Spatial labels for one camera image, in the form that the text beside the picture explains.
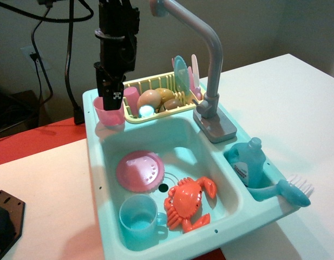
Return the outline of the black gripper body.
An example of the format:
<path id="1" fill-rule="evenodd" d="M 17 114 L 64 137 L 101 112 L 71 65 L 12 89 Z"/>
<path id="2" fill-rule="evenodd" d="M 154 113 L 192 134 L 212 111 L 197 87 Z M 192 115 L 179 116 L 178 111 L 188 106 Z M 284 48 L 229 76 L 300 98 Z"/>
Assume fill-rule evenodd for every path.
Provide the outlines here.
<path id="1" fill-rule="evenodd" d="M 111 36 L 95 30 L 100 40 L 100 60 L 94 63 L 97 76 L 112 82 L 123 82 L 125 74 L 135 69 L 137 38 L 128 32 L 123 36 Z"/>

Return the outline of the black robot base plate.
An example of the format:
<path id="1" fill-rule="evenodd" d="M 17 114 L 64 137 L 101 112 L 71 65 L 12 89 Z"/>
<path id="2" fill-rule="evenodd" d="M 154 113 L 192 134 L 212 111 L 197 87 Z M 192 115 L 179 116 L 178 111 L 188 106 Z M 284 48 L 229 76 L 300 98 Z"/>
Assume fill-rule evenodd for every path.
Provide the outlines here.
<path id="1" fill-rule="evenodd" d="M 25 202 L 0 190 L 0 259 L 22 235 Z"/>

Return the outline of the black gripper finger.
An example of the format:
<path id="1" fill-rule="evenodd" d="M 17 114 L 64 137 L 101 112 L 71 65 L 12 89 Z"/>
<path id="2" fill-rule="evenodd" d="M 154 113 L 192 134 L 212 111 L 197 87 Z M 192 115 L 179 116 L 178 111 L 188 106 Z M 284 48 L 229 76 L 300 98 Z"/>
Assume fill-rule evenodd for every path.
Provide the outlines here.
<path id="1" fill-rule="evenodd" d="M 102 98 L 103 109 L 105 111 L 120 109 L 123 99 L 122 81 L 118 77 L 111 77 L 104 70 L 97 70 L 96 83 L 98 95 Z"/>

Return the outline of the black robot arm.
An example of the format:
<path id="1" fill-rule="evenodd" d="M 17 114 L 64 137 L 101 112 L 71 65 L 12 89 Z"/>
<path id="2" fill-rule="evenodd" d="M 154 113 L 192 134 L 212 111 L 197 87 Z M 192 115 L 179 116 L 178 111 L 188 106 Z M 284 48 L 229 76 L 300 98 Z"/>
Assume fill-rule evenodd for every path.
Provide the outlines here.
<path id="1" fill-rule="evenodd" d="M 69 18 L 47 18 L 49 10 L 56 1 L 38 1 L 39 5 L 47 7 L 40 22 L 31 33 L 31 41 L 38 55 L 43 73 L 45 72 L 40 55 L 34 40 L 34 33 L 42 22 L 68 23 L 68 43 L 65 65 L 65 82 L 68 96 L 71 100 L 74 112 L 82 112 L 76 103 L 69 84 L 69 71 L 71 49 L 73 40 L 73 24 L 86 21 L 93 17 L 93 10 L 85 1 L 79 1 L 90 11 L 87 17 L 74 17 L 74 1 L 69 1 Z M 103 107 L 106 111 L 118 110 L 123 100 L 123 81 L 125 73 L 132 72 L 135 68 L 137 39 L 139 32 L 140 12 L 132 7 L 130 1 L 99 1 L 99 28 L 95 30 L 95 37 L 100 40 L 100 61 L 94 63 L 96 70 L 96 83 L 99 97 L 103 98 Z"/>

